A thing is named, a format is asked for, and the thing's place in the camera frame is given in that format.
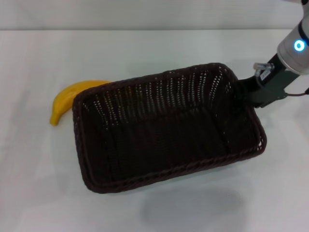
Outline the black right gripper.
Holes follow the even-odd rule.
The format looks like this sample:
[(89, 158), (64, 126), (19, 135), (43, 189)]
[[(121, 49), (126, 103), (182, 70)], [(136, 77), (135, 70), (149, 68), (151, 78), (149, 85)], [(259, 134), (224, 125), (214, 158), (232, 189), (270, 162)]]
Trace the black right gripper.
[(253, 66), (254, 76), (238, 80), (239, 105), (264, 108), (265, 106), (288, 97), (285, 88), (298, 74), (288, 70), (275, 54), (267, 63)]

